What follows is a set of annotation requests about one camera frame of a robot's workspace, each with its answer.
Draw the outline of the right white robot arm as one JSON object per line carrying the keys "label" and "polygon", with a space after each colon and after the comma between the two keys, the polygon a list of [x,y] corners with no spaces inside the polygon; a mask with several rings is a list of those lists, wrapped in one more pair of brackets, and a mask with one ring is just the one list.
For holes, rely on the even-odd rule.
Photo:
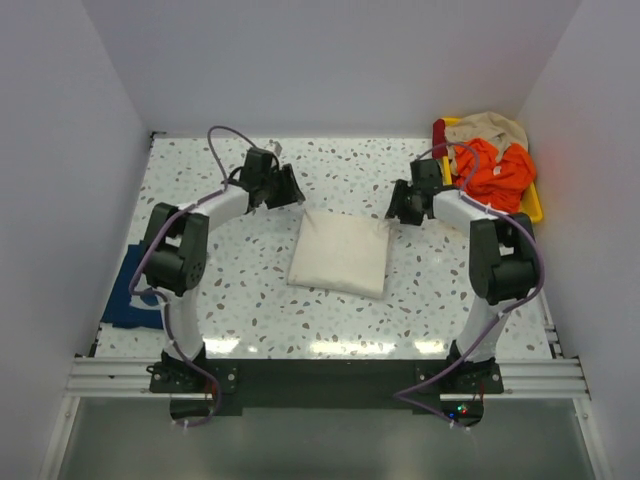
{"label": "right white robot arm", "polygon": [[512,312],[531,301],[544,283],[531,220],[524,213],[500,212],[446,185],[435,159],[415,160],[410,171],[409,181],[395,182],[385,217],[416,226],[437,219],[467,236],[474,299],[449,361],[490,362]]}

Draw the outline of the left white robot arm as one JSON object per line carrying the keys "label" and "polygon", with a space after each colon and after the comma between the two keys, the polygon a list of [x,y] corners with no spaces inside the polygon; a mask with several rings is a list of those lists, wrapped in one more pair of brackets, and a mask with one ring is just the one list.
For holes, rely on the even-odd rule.
{"label": "left white robot arm", "polygon": [[182,205],[160,202],[153,207],[129,290],[160,302],[167,356],[187,363],[204,352],[196,303],[209,234],[261,205],[275,209],[304,201],[293,167],[269,150],[251,147],[244,164],[225,174],[218,190]]}

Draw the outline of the cream t shirt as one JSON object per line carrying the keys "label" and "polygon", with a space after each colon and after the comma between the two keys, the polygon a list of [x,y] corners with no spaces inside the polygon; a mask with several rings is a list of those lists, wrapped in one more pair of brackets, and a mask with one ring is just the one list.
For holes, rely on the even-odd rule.
{"label": "cream t shirt", "polygon": [[287,283],[380,299],[390,239],[387,221],[307,210]]}

